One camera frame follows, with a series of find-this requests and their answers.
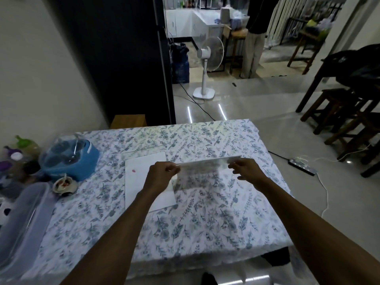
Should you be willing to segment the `person's left hand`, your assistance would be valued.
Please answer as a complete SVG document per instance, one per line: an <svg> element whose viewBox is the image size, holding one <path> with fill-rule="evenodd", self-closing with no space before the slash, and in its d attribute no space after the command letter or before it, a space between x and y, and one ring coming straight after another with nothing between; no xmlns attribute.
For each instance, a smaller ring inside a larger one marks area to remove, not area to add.
<svg viewBox="0 0 380 285"><path fill-rule="evenodd" d="M164 170L167 167L180 166L168 161L159 161L151 165L142 188L142 193L148 196L157 197L166 190L171 179L173 178L165 176Z"/></svg>

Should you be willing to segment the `person's right hand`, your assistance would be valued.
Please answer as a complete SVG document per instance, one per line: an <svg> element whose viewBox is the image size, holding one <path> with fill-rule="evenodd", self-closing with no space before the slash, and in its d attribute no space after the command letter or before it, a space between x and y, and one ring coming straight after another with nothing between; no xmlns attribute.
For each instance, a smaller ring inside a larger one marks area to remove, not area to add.
<svg viewBox="0 0 380 285"><path fill-rule="evenodd" d="M269 179L255 160L251 158L235 158L233 160L245 161L244 167L232 169L233 174L239 175L239 177L237 177L239 180L251 183L257 191L263 193Z"/></svg>

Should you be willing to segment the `clear plastic sheet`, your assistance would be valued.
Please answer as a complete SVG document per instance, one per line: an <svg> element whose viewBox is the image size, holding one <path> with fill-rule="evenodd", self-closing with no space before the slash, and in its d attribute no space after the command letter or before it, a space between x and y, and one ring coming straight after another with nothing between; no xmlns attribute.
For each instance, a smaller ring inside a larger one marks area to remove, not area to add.
<svg viewBox="0 0 380 285"><path fill-rule="evenodd" d="M172 180L173 191L176 193L199 187L201 178L219 176L220 172L228 169L229 163L240 157L241 155L236 155L177 163L180 172Z"/></svg>

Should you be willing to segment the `white paper sheet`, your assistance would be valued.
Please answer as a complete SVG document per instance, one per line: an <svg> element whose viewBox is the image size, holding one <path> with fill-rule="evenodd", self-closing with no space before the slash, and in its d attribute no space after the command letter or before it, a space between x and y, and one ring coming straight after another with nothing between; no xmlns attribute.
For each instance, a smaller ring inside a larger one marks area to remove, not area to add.
<svg viewBox="0 0 380 285"><path fill-rule="evenodd" d="M167 161L165 152L151 152L141 157L125 160L125 209L135 200L142 190L149 168L156 162ZM177 204L173 191L173 183L177 177L172 177L168 187L152 203L149 212L168 209Z"/></svg>

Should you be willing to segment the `black power strip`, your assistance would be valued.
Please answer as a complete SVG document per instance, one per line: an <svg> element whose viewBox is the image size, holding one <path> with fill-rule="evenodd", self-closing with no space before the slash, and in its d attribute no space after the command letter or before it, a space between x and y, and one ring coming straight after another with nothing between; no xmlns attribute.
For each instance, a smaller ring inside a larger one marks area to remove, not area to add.
<svg viewBox="0 0 380 285"><path fill-rule="evenodd" d="M317 171L315 168L310 167L307 163L307 160L301 157L295 157L288 160L288 164L292 167L295 167L296 169L307 173L310 176L317 175Z"/></svg>

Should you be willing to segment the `blue container with clear lid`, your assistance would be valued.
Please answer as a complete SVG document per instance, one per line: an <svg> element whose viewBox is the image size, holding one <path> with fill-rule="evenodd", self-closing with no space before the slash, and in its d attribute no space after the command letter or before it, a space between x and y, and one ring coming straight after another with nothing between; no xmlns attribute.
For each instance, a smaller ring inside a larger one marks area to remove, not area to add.
<svg viewBox="0 0 380 285"><path fill-rule="evenodd" d="M65 175L75 181L88 179L97 167L100 151L83 135L62 135L46 147L38 162L41 170L52 180Z"/></svg>

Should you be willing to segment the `dark wooden stool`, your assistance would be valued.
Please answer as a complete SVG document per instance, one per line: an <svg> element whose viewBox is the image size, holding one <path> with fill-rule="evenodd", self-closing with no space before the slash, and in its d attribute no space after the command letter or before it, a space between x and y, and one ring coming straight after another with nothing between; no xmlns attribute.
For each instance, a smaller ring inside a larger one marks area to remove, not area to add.
<svg viewBox="0 0 380 285"><path fill-rule="evenodd" d="M325 141L331 145L339 140L343 145L343 152L337 157L338 162L344 162L354 153L368 153L364 157L364 164L368 164L380 152L380 141L376 145L370 143L380 134L380 112L358 111L356 117Z"/></svg>
<svg viewBox="0 0 380 285"><path fill-rule="evenodd" d="M344 88L326 89L301 117L301 122L312 119L316 122L313 131L320 134L326 127L335 126L349 109L353 109L360 98L352 90Z"/></svg>

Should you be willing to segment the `blue water jug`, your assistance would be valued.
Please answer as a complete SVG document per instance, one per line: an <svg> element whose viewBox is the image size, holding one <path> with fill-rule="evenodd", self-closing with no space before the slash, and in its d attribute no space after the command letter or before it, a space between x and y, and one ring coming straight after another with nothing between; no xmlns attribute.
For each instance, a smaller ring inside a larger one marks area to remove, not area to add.
<svg viewBox="0 0 380 285"><path fill-rule="evenodd" d="M172 83L187 84L190 81L190 65L188 61L189 49L185 43L172 43L171 50L171 68Z"/></svg>

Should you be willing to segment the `white standing fan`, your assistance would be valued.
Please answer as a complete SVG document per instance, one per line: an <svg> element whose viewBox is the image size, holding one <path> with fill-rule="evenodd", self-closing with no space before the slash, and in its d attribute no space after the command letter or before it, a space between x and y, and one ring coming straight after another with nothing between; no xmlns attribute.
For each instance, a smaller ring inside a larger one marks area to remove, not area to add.
<svg viewBox="0 0 380 285"><path fill-rule="evenodd" d="M209 37L202 47L197 50L197 57L202 61L202 82L193 92L193 97L203 100L211 100L215 96L215 90L207 87L207 73L220 67L224 59L224 45L219 37Z"/></svg>

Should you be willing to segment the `black sliding door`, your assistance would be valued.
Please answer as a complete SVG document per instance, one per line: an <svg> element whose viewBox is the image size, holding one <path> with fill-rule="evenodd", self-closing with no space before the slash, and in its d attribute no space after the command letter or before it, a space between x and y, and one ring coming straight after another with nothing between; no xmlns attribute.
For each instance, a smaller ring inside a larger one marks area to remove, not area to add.
<svg viewBox="0 0 380 285"><path fill-rule="evenodd" d="M176 124L164 0L43 0L107 121Z"/></svg>

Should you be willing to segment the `brown wooden chair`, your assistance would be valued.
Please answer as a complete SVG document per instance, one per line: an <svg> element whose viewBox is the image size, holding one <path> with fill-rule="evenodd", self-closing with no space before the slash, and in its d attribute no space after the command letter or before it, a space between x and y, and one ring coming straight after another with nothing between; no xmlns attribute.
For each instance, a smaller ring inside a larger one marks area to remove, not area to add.
<svg viewBox="0 0 380 285"><path fill-rule="evenodd" d="M318 36L316 36L315 34L311 34L310 32L308 32L306 29L302 29L299 34L301 35L300 36L300 39L299 39L299 42L290 58L290 60L288 61L288 64L287 64L287 67L290 67L292 62L295 61L296 59L296 56L297 56L297 53L298 51L300 50L300 48L302 47L302 52L301 54L304 53L304 51L306 50L307 46L308 45L312 45L311 47L311 51L313 52L312 56L309 57L309 58L301 58L300 60L305 62L306 63L306 67L305 69L303 70L302 72L302 75L306 75L308 73L308 71L310 70L310 67L316 57L316 55L318 54L318 52L320 51L322 45L323 45L323 41L321 38L319 38Z"/></svg>

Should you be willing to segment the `white kitchen cabinet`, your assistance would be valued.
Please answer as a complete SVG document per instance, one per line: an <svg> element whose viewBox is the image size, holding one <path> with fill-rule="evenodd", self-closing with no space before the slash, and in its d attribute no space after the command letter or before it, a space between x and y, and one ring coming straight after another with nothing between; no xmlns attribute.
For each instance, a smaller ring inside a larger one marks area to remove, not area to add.
<svg viewBox="0 0 380 285"><path fill-rule="evenodd" d="M203 43L209 37L222 36L223 24L216 23L219 9L169 9L164 11L167 37L192 38Z"/></svg>

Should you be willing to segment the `green toy bottle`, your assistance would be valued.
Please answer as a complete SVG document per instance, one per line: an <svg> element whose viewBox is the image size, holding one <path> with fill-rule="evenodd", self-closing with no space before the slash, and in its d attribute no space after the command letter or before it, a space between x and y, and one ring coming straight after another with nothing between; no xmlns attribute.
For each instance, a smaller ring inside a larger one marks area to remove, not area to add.
<svg viewBox="0 0 380 285"><path fill-rule="evenodd" d="M33 140L22 138L19 135L16 135L15 138L17 140L16 142L17 149L20 149L23 152L28 152L29 154L40 152L39 145Z"/></svg>

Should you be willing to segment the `black clothing pile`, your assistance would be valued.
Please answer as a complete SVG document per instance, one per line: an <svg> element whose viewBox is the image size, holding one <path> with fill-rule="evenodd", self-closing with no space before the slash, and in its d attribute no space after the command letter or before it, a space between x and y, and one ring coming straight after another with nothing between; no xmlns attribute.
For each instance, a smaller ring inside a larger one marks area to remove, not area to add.
<svg viewBox="0 0 380 285"><path fill-rule="evenodd" d="M380 100L380 43L327 56L326 75L362 97Z"/></svg>

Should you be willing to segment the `purple toy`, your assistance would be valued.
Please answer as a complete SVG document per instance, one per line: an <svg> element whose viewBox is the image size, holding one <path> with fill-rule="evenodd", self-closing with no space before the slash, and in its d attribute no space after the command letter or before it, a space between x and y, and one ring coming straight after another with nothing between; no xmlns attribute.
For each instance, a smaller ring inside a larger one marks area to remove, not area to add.
<svg viewBox="0 0 380 285"><path fill-rule="evenodd" d="M18 148L11 148L7 145L3 148L6 153L6 158L0 160L0 172L19 170L22 167L22 160L24 158L23 152Z"/></svg>

